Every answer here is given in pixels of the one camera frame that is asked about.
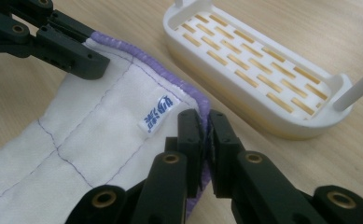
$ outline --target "purple stitching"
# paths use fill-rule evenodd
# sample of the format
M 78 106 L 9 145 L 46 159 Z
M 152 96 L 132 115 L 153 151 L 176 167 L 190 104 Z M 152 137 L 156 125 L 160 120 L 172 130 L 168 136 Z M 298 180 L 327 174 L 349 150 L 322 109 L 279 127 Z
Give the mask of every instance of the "purple stitching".
M 102 51 L 102 52 L 105 52 L 105 53 L 109 53 L 109 54 L 113 54 L 113 55 L 117 55 L 117 56 L 119 56 L 118 54 L 115 54 L 115 53 L 112 53 L 112 52 L 109 52 L 109 51 L 106 51 L 106 50 L 102 50 L 102 49 L 100 49 L 100 51 Z M 124 59 L 124 60 L 126 60 L 126 61 L 128 61 L 128 62 L 130 62 L 130 63 L 133 63 L 133 61 L 130 61 L 130 60 L 128 60 L 127 58 L 122 58 L 122 59 Z M 182 102 L 182 103 L 185 103 L 185 104 L 187 104 L 187 105 L 189 105 L 190 106 L 190 104 L 188 103 L 188 102 L 185 102 L 185 101 L 183 101 L 183 100 L 181 100 L 181 98 L 179 98 L 173 91 L 170 91 L 169 89 L 167 89 L 166 87 L 164 87 L 163 85 L 161 85 L 160 83 L 159 83 L 159 81 L 157 80 L 157 79 L 155 79 L 152 75 L 150 75 L 142 66 L 140 66 L 140 65 L 138 65 L 138 64 L 136 64 L 136 63 L 133 63 L 133 65 L 134 66 L 136 66 L 136 67 L 138 67 L 138 68 L 140 68 L 147 76 L 149 76 L 152 80 L 154 80 L 154 82 L 156 82 L 160 87 L 162 87 L 162 88 L 164 88 L 165 90 L 167 90 L 168 92 L 170 92 L 177 100 L 179 100 L 180 102 Z
M 123 163 L 123 165 L 121 165 L 120 167 L 119 167 L 119 169 L 118 169 L 118 171 L 107 181 L 107 182 L 105 182 L 106 184 L 108 184 L 110 181 L 112 181 L 114 178 L 115 178 L 115 176 L 117 176 L 117 175 L 119 175 L 120 174 L 120 172 L 123 170 L 123 168 L 129 163 L 129 161 L 131 161 L 132 160 L 132 158 L 134 157 L 134 155 L 135 154 L 137 154 L 140 150 L 141 150 L 141 148 L 143 147 L 143 145 L 144 145 L 144 143 L 147 141 L 147 139 L 148 138 L 146 138 L 145 140 L 144 140 L 144 142 L 143 142 L 143 144 L 137 149 L 137 150 L 135 150 L 135 152 L 131 155 L 131 157 L 128 159 L 128 160 L 126 160 L 125 161 L 125 163 Z
M 73 131 L 71 131 L 69 134 L 68 134 L 68 136 L 63 140 L 63 142 L 61 143 L 61 144 L 59 144 L 58 146 L 56 146 L 56 143 L 55 143 L 55 139 L 54 139 L 54 136 L 53 136 L 53 134 L 52 133 L 50 133 L 48 130 L 46 130 L 45 129 L 45 127 L 41 124 L 41 121 L 40 121 L 40 119 L 38 119 L 37 120 L 37 123 L 38 123 L 38 125 L 43 129 L 43 131 L 45 132 L 45 133 L 47 133 L 47 134 L 49 134 L 50 135 L 50 137 L 51 137 L 51 139 L 52 139 L 52 144 L 54 145 L 54 147 L 56 148 L 56 150 L 53 150 L 44 160 L 42 160 L 39 164 L 38 164 L 38 166 L 37 167 L 35 167 L 34 168 L 34 170 L 29 174 L 29 175 L 31 175 L 31 174 L 33 174 L 42 164 L 43 164 L 43 162 L 46 160 L 46 159 L 48 159 L 52 154 L 53 154 L 53 152 L 57 152 L 57 154 L 58 154 L 58 156 L 59 156 L 59 158 L 60 159 L 62 159 L 63 161 L 65 161 L 65 162 L 67 162 L 67 163 L 69 163 L 70 165 L 72 165 L 73 167 L 74 167 L 74 169 L 76 170 L 76 172 L 78 172 L 80 175 L 81 175 L 81 177 L 85 180 L 85 182 L 91 187 L 91 188 L 93 188 L 93 186 L 88 182 L 88 180 L 86 179 L 86 177 L 76 168 L 76 166 L 72 163 L 72 162 L 70 162 L 70 161 L 68 161 L 67 159 L 65 159 L 65 158 L 63 158 L 61 155 L 60 155 L 60 150 L 59 150 L 59 148 L 64 144 L 64 142 L 66 142 L 66 140 L 67 139 L 69 139 L 69 137 L 72 135 L 72 133 L 83 123 L 83 121 L 93 112 L 93 111 L 95 111 L 95 109 L 103 102 L 103 100 L 104 100 L 104 98 L 107 96 L 107 94 L 108 94 L 108 92 L 109 91 L 111 91 L 113 88 L 114 88 L 114 86 L 118 83 L 118 81 L 121 79 L 121 78 L 123 78 L 124 77 L 124 75 L 129 71 L 129 69 L 130 69 L 130 67 L 132 66 L 132 64 L 134 64 L 135 66 L 137 66 L 137 67 L 139 67 L 144 73 L 146 73 L 146 75 L 148 75 L 149 77 L 151 77 L 158 85 L 160 85 L 162 88 L 164 88 L 164 89 L 166 89 L 168 92 L 170 92 L 175 98 L 177 98 L 180 102 L 183 102 L 183 103 L 185 103 L 185 104 L 187 104 L 187 105 L 189 105 L 189 103 L 188 102 L 184 102 L 184 101 L 182 101 L 177 95 L 175 95 L 175 93 L 174 92 L 172 92 L 172 91 L 170 91 L 170 90 L 168 90 L 167 88 L 165 88 L 163 85 L 161 85 L 152 75 L 150 75 L 143 67 L 141 67 L 140 65 L 137 65 L 137 64 L 135 64 L 135 63 L 133 63 L 133 59 L 134 59 L 134 56 L 133 56 L 133 58 L 132 58 L 132 60 L 130 61 L 130 60 L 128 60 L 127 58 L 124 58 L 124 57 L 121 57 L 120 55 L 118 55 L 118 54 L 115 54 L 115 53 L 111 53 L 111 54 L 113 54 L 113 55 L 116 55 L 116 56 L 118 56 L 118 57 L 120 57 L 120 58 L 122 58 L 122 59 L 124 59 L 124 60 L 126 60 L 126 61 L 128 61 L 128 62 L 130 62 L 131 64 L 129 64 L 129 67 L 126 69 L 126 71 L 124 71 L 123 72 L 123 74 L 122 74 L 122 77 L 120 77 L 112 86 L 111 86 L 111 88 L 110 89 L 108 89 L 106 92 L 105 92 L 105 94 L 102 96 L 102 98 L 100 99 L 100 102 L 93 108 L 93 110 L 91 111 L 91 112 L 89 112 L 89 114 L 76 126 L 76 128 L 73 130 Z M 164 75 L 163 75 L 163 73 L 161 72 L 161 73 L 159 73 L 159 71 L 157 71 L 158 69 L 154 69 L 154 71 L 155 72 L 157 72 L 160 76 L 163 76 L 164 78 L 166 78 Z M 188 83 L 180 83 L 180 85 L 179 85 L 179 87 L 181 88 L 182 87 L 182 85 L 186 85 L 186 84 L 188 84 Z M 119 175 L 120 174 L 120 172 L 122 171 L 122 169 L 128 164 L 128 162 L 133 158 L 133 156 L 135 155 L 135 154 L 137 154 L 139 151 L 140 151 L 140 149 L 142 148 L 142 146 L 140 146 L 132 155 L 131 155 L 131 157 L 128 159 L 128 160 L 126 160 L 125 161 L 125 163 L 122 165 L 122 166 L 120 166 L 119 167 L 119 169 L 118 169 L 118 171 L 106 182 L 106 183 L 108 183 L 108 182 L 110 182 L 111 180 L 113 180 L 114 178 L 115 178 L 115 176 L 117 176 L 117 175 Z M 4 190 L 3 191 L 3 193 L 0 195 L 0 198 L 2 198 L 9 190 L 11 190 L 11 189 L 13 189 L 15 186 L 17 186 L 17 185 L 19 185 L 20 184 L 20 182 L 21 181 L 19 181 L 19 182 L 17 182 L 16 184 L 14 184 L 13 186 L 11 186 L 9 189 L 6 189 L 6 190 Z
M 57 154 L 58 154 L 58 156 L 59 156 L 59 158 L 60 159 L 62 159 L 63 161 L 65 161 L 65 162 L 67 162 L 68 164 L 70 164 L 71 166 L 73 166 L 74 167 L 74 169 L 77 171 L 77 173 L 79 173 L 81 176 L 82 176 L 82 178 L 85 180 L 85 182 L 91 187 L 91 188 L 93 188 L 93 186 L 88 182 L 88 180 L 86 179 L 86 177 L 76 168 L 76 166 L 72 163 L 72 162 L 70 162 L 70 161 L 68 161 L 68 160 L 66 160 L 65 158 L 63 158 L 61 155 L 60 155 L 60 152 L 59 152 L 59 147 L 60 146 L 58 146 L 58 147 L 56 147 L 56 145 L 55 145 L 55 142 L 54 142 L 54 138 L 53 138 L 53 134 L 52 133 L 50 133 L 50 132 L 48 132 L 46 129 L 45 129 L 45 127 L 44 126 L 42 126 L 42 124 L 41 124 L 41 121 L 40 121 L 40 119 L 38 119 L 37 120 L 37 122 L 38 122 L 38 125 L 42 128 L 42 130 L 44 130 L 44 132 L 46 132 L 47 134 L 49 134 L 50 136 L 51 136 L 51 138 L 52 138 L 52 143 L 53 143 L 53 145 L 55 146 L 55 148 L 56 148 L 56 151 L 57 151 Z
M 138 47 L 122 41 L 115 39 L 109 35 L 102 34 L 100 32 L 94 32 L 91 34 L 91 39 L 96 41 L 99 44 L 108 46 L 112 49 L 119 49 L 124 52 L 128 52 L 135 58 L 141 60 L 143 63 L 147 64 L 151 67 L 158 75 L 167 79 L 169 82 L 173 83 L 181 90 L 183 90 L 186 94 L 190 95 L 192 98 L 196 100 L 199 106 L 201 120 L 203 127 L 207 127 L 207 116 L 210 111 L 210 102 L 207 97 L 194 88 L 191 84 L 187 83 L 185 80 L 175 76 L 167 69 L 165 69 L 157 60 L 153 57 L 139 49 Z
M 53 152 L 55 152 L 55 150 L 53 150 L 53 151 L 51 151 L 50 153 L 49 153 L 49 155 L 46 157 L 46 158 L 44 158 L 44 160 L 42 160 L 35 168 L 34 168 L 34 170 L 32 171 L 32 172 L 30 172 L 30 174 L 28 174 L 28 175 L 32 175 L 43 163 L 44 163 L 44 161 L 45 160 L 47 160 L 52 154 L 53 154 Z M 6 189 L 6 190 L 4 190 L 3 191 L 3 193 L 0 195 L 0 198 L 2 198 L 8 191 L 10 191 L 11 189 L 13 189 L 15 186 L 17 186 L 17 185 L 19 185 L 21 183 L 21 180 L 20 181 L 18 181 L 18 182 L 16 182 L 14 185 L 12 185 L 10 188 L 8 188 L 8 189 Z

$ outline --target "screw hole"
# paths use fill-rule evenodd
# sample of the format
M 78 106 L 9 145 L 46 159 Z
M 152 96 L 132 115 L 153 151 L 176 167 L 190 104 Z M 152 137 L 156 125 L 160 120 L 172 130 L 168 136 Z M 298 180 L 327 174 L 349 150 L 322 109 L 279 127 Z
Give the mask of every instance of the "screw hole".
M 96 208 L 105 208 L 115 202 L 117 194 L 112 190 L 104 190 L 94 195 L 91 204 Z
M 39 0 L 38 1 L 41 5 L 47 5 L 49 3 L 48 0 Z
M 172 164 L 178 162 L 180 159 L 176 155 L 167 155 L 163 158 L 164 162 Z
M 331 191 L 327 194 L 327 197 L 332 203 L 335 203 L 339 207 L 345 209 L 353 209 L 356 208 L 356 202 L 350 198 L 349 196 L 340 193 L 338 191 Z
M 260 163 L 262 162 L 262 157 L 260 157 L 258 154 L 247 154 L 245 156 L 245 159 L 249 162 L 253 163 Z
M 23 29 L 23 27 L 21 27 L 19 25 L 14 25 L 14 26 L 12 26 L 12 31 L 20 34 L 20 33 L 23 33 L 24 29 Z

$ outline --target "fabric edge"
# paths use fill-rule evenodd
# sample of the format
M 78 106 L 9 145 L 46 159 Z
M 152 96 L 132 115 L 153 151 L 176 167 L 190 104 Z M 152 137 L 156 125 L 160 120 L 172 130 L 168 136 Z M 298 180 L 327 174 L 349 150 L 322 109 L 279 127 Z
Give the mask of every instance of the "fabric edge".
M 195 87 L 193 87 L 191 84 L 187 83 L 186 81 L 182 80 L 181 78 L 177 77 L 176 75 L 168 71 L 157 60 L 155 60 L 147 53 L 145 53 L 143 50 L 139 49 L 138 47 L 130 43 L 118 40 L 114 37 L 102 34 L 97 31 L 91 34 L 91 39 L 93 39 L 99 44 L 108 46 L 110 48 L 119 49 L 127 53 L 130 53 L 133 57 L 139 59 L 141 62 L 146 63 L 148 66 L 150 66 L 158 75 L 165 78 L 169 82 L 179 87 L 182 91 L 190 95 L 193 99 L 196 100 L 198 104 L 202 126 L 204 127 L 205 130 L 207 130 L 208 126 L 207 118 L 210 112 L 210 102 L 208 98 L 205 95 L 203 95 L 200 91 L 198 91 Z M 187 217 L 189 217 L 194 206 L 202 197 L 202 193 L 207 184 L 210 182 L 210 180 L 211 176 L 209 168 L 205 162 L 203 164 L 203 170 L 202 170 L 202 190 L 198 193 L 196 198 L 187 199 L 187 211 L 186 211 Z

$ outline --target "table surface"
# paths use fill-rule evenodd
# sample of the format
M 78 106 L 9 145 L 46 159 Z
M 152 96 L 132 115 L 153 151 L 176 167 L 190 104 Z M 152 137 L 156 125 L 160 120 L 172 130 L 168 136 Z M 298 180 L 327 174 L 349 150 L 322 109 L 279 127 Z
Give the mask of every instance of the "table surface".
M 214 109 L 228 116 L 244 147 L 266 154 L 297 189 L 313 194 L 319 186 L 337 185 L 363 197 L 363 97 L 344 121 L 310 140 L 289 141 L 253 129 L 171 57 L 162 18 L 173 3 L 54 0 L 63 13 L 134 44 L 195 85 Z M 363 1 L 215 0 L 214 4 L 334 76 L 345 73 L 353 83 L 363 77 Z M 0 147 L 44 113 L 64 75 L 33 57 L 0 54 Z M 216 199 L 209 185 L 187 223 L 235 223 L 230 200 Z

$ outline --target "black plastic bracket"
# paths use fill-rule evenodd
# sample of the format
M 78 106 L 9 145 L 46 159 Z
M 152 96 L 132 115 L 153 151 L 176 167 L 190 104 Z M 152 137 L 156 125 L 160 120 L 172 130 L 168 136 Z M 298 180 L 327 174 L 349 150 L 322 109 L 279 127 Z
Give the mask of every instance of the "black plastic bracket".
M 38 26 L 36 36 L 11 14 Z M 78 77 L 97 79 L 109 59 L 82 45 L 92 33 L 90 27 L 53 10 L 49 0 L 0 0 L 0 52 L 20 58 L 32 55 Z
M 363 223 L 358 195 L 325 186 L 309 196 L 295 189 L 268 157 L 245 151 L 224 114 L 211 111 L 209 124 L 215 195 L 232 199 L 238 224 Z
M 186 200 L 187 157 L 163 152 L 154 160 L 131 223 L 184 223 Z
M 82 197 L 65 223 L 115 223 L 126 202 L 124 189 L 108 185 L 97 187 Z
M 167 137 L 165 151 L 177 151 L 187 156 L 188 197 L 195 198 L 202 188 L 204 134 L 201 120 L 194 109 L 178 114 L 178 136 Z

